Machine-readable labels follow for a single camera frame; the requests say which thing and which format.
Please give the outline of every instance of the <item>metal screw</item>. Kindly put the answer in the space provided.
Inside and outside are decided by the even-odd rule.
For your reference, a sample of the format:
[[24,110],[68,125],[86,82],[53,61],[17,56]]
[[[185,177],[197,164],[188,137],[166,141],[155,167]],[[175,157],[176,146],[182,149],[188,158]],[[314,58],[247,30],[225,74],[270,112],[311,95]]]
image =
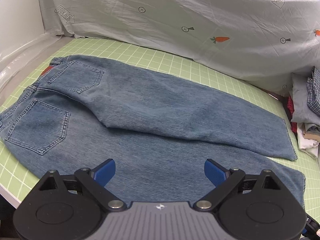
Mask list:
[[124,203],[121,200],[111,200],[108,203],[108,206],[110,208],[121,208],[121,207],[123,207],[123,205],[124,205]]
[[207,200],[199,200],[196,203],[196,206],[201,209],[208,209],[211,208],[212,204],[210,203],[210,201]]

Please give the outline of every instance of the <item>gray folded shirt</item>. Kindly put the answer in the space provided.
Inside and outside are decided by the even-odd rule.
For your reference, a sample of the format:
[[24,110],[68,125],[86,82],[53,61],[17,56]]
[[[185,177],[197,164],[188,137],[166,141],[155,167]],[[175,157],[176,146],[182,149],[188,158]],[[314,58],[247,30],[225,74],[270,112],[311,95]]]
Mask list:
[[301,75],[292,74],[292,83],[292,100],[294,113],[292,115],[291,121],[304,122],[320,126],[320,117],[312,112],[307,105],[307,78]]

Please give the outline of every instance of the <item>beige garment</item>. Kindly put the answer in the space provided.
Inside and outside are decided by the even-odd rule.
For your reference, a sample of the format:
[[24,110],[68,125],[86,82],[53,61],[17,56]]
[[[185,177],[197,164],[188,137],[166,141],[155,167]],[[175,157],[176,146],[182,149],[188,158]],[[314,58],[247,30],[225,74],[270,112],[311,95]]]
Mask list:
[[302,125],[302,135],[305,139],[316,140],[316,141],[320,142],[320,135],[316,135],[316,134],[307,132],[304,123]]

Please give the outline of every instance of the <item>circular cap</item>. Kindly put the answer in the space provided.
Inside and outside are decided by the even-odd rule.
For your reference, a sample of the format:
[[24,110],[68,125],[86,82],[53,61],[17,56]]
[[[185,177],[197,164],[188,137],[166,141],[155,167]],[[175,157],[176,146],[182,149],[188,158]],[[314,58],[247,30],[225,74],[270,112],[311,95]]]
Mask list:
[[201,208],[201,209],[208,209],[212,206],[211,202],[207,201],[207,200],[199,200],[197,203],[196,203],[196,206],[198,208]]
[[247,207],[246,213],[253,221],[262,224],[275,223],[284,215],[282,208],[267,202],[251,204]]
[[124,205],[124,203],[121,200],[111,200],[108,203],[108,206],[110,208],[121,208],[121,207],[123,207],[123,205]]
[[49,203],[40,207],[36,216],[46,224],[61,224],[73,216],[73,208],[65,203]]

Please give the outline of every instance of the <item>green grid mat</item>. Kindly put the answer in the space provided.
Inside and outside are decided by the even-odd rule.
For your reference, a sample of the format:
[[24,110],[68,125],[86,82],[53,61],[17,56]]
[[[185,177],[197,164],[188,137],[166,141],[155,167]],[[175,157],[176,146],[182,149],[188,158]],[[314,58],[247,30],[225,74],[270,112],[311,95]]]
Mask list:
[[[162,73],[167,73],[192,80],[194,82],[210,86],[243,98],[257,106],[266,109],[289,121],[281,103],[241,80],[229,77],[215,70],[207,68],[192,60],[185,59],[170,53],[146,49],[132,44],[108,39],[73,39],[66,46],[62,47],[44,63],[37,67],[7,98],[0,107],[2,112],[11,106],[21,95],[23,90],[31,85],[42,71],[48,66],[53,57],[64,57],[68,55],[82,54],[111,58],[122,61],[129,65],[147,68]],[[290,128],[289,135],[293,147],[298,154],[297,161],[289,161],[280,158],[272,158],[274,161],[297,169],[306,176],[305,208],[306,212],[316,220],[320,220],[320,169],[316,160],[298,150],[297,141]],[[17,159],[8,151],[3,142],[0,141],[0,184],[7,189],[19,201],[22,201],[31,188],[38,182],[38,178],[23,167]]]

